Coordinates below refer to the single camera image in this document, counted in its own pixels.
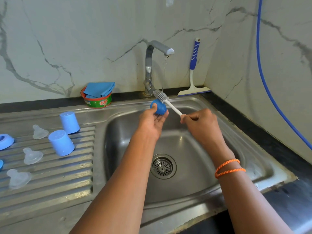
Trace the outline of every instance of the person's right arm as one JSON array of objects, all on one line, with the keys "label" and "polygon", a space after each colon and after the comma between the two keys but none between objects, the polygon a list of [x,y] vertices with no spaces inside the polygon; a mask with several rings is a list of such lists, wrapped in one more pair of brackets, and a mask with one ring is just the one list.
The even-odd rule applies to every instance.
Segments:
[{"label": "person's right arm", "polygon": [[[191,134],[210,155],[215,168],[235,159],[224,141],[216,115],[209,109],[183,114],[181,123],[186,123]],[[219,173],[238,168],[241,168],[238,162],[231,162]],[[219,183],[235,233],[293,233],[244,171],[224,174],[219,177]]]}]

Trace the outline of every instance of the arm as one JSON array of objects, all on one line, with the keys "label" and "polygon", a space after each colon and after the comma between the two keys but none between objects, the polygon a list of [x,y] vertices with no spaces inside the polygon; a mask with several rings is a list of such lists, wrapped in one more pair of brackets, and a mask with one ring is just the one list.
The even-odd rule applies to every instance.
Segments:
[{"label": "arm", "polygon": [[[140,116],[138,129],[107,184],[74,226],[73,233],[138,233],[149,170],[156,142],[161,134],[164,116],[156,117],[157,105]],[[140,169],[133,169],[138,161]]]},{"label": "arm", "polygon": [[[211,156],[215,168],[235,158],[223,139],[216,115],[209,109],[182,115],[181,123],[186,123]],[[241,168],[238,162],[231,162],[219,173],[238,168]],[[292,233],[245,172],[224,174],[219,182],[236,233]]]}]

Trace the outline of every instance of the person's left hand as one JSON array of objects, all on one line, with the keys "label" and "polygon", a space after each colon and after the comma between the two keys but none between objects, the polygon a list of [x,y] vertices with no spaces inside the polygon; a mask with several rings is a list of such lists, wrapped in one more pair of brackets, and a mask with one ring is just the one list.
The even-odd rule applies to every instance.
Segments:
[{"label": "person's left hand", "polygon": [[162,126],[169,115],[167,110],[164,115],[155,115],[157,104],[154,103],[152,108],[145,110],[139,118],[138,130],[143,130],[145,133],[152,135],[156,140],[161,135]]}]

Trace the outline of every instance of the forearm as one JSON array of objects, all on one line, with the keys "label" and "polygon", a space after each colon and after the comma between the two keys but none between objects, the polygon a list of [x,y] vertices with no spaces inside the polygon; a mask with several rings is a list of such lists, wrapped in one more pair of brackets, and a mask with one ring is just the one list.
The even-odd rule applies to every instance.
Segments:
[{"label": "forearm", "polygon": [[120,165],[72,233],[138,233],[155,144],[148,134],[135,132]]},{"label": "forearm", "polygon": [[[216,168],[235,158],[227,146],[209,151]],[[237,162],[231,162],[219,173],[238,168]],[[224,174],[219,183],[236,233],[292,233],[244,171]]]}]

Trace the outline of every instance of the running water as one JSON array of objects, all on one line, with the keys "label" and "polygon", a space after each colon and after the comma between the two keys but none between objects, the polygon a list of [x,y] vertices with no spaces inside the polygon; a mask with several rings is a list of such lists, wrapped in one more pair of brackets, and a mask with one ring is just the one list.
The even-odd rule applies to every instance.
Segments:
[{"label": "running water", "polygon": [[163,67],[163,82],[162,82],[162,84],[163,84],[163,85],[164,85],[164,81],[165,81],[165,78],[166,78],[166,65],[167,65],[167,59],[168,59],[168,57],[167,57],[167,56],[165,56],[165,65],[164,65],[164,67]]}]

